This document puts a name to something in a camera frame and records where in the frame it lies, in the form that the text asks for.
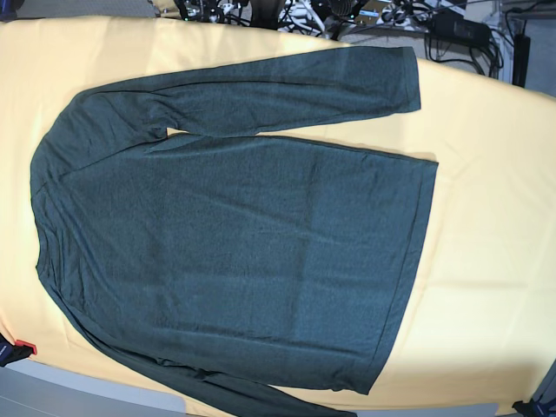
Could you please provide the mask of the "dark green long-sleeve shirt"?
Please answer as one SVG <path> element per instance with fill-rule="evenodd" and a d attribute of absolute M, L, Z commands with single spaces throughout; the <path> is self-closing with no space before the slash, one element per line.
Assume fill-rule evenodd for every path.
<path fill-rule="evenodd" d="M 350 47 L 77 94 L 30 196 L 51 299 L 98 351 L 236 416 L 367 394 L 422 252 L 435 162 L 285 137 L 420 108 L 409 48 Z"/>

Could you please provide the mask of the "white power strip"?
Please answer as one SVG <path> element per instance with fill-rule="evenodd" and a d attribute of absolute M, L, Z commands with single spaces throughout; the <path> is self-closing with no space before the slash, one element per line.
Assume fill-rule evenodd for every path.
<path fill-rule="evenodd" d="M 279 13 L 278 28 L 280 30 L 299 30 L 302 33 L 313 32 L 323 34 L 326 26 L 314 10 L 310 1 L 286 1 Z"/>

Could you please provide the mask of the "black power adapter brick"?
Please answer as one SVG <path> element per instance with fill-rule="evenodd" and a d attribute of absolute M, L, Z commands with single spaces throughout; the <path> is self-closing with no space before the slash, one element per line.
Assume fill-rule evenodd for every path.
<path fill-rule="evenodd" d="M 435 15 L 431 20 L 430 34 L 440 40 L 481 47 L 489 44 L 492 32 L 484 23 L 452 15 Z"/>

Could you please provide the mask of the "red and black clamp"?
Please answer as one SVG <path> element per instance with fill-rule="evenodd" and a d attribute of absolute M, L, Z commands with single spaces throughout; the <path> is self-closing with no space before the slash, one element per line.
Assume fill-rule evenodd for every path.
<path fill-rule="evenodd" d="M 10 342 L 2 334 L 0 335 L 0 367 L 6 367 L 36 354 L 37 349 L 34 344 L 20 340 Z"/>

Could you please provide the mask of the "black table clamp right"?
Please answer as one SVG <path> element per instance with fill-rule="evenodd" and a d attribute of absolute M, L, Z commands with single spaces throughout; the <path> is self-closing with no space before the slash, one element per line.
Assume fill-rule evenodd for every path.
<path fill-rule="evenodd" d="M 524 417 L 548 417 L 553 412 L 555 400 L 542 403 L 540 400 L 530 400 L 528 402 L 516 401 L 513 409 Z"/>

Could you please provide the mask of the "black vertical post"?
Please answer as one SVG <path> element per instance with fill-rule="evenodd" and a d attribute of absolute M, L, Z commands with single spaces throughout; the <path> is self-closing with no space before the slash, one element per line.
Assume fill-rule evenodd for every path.
<path fill-rule="evenodd" d="M 515 36 L 512 84 L 521 88 L 524 88 L 526 84 L 530 46 L 531 38 L 529 36 L 523 34 Z"/>

